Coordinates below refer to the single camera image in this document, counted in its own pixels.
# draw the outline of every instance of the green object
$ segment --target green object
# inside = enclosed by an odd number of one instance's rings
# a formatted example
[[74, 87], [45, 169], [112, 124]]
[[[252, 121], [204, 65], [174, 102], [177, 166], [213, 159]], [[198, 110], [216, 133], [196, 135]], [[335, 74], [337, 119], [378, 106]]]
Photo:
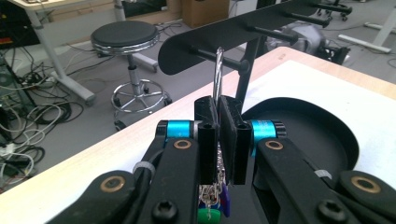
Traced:
[[208, 210], [207, 208], [198, 209], [198, 224], [219, 224], [221, 212], [216, 209]]

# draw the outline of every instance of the wooden table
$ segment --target wooden table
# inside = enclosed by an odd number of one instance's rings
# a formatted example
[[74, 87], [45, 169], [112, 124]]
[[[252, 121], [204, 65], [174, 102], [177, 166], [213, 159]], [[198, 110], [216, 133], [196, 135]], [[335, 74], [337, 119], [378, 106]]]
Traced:
[[[250, 83], [287, 61], [303, 63], [396, 100], [393, 84], [287, 48], [275, 49], [257, 59]], [[234, 94], [237, 80], [236, 72], [224, 77], [224, 95]], [[161, 119], [193, 119], [194, 100], [211, 93], [212, 85], [206, 85], [0, 195], [1, 223], [43, 223], [75, 201], [100, 174], [117, 169], [132, 171]]]

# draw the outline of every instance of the electronic equipment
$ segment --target electronic equipment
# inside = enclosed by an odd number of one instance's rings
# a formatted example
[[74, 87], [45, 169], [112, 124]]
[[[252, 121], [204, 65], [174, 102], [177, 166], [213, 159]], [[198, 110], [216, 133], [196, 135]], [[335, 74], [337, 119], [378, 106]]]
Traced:
[[0, 0], [0, 49], [39, 44], [23, 8]]
[[[24, 89], [2, 55], [0, 55], [0, 107], [3, 126], [16, 118], [15, 113], [23, 117], [36, 107], [35, 101]], [[4, 130], [2, 130], [2, 135], [6, 140], [10, 137], [10, 133], [5, 133]]]
[[162, 11], [166, 8], [165, 0], [128, 0], [122, 1], [125, 17], [139, 16]]

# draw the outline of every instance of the cardboard box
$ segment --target cardboard box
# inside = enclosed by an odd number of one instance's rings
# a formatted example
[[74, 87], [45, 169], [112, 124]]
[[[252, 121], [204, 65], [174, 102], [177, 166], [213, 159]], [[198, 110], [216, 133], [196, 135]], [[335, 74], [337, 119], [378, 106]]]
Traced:
[[228, 18], [230, 0], [182, 0], [182, 19], [191, 28]]

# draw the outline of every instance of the blue ring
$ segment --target blue ring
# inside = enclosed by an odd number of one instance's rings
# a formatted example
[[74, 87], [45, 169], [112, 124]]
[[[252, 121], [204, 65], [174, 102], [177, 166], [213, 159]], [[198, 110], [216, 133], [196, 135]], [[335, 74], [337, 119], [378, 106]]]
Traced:
[[167, 126], [167, 138], [188, 138], [190, 137], [189, 120], [169, 120]]
[[271, 120], [256, 120], [250, 121], [253, 128], [253, 151], [251, 153], [252, 157], [256, 156], [257, 144], [263, 138], [276, 137], [275, 125]]

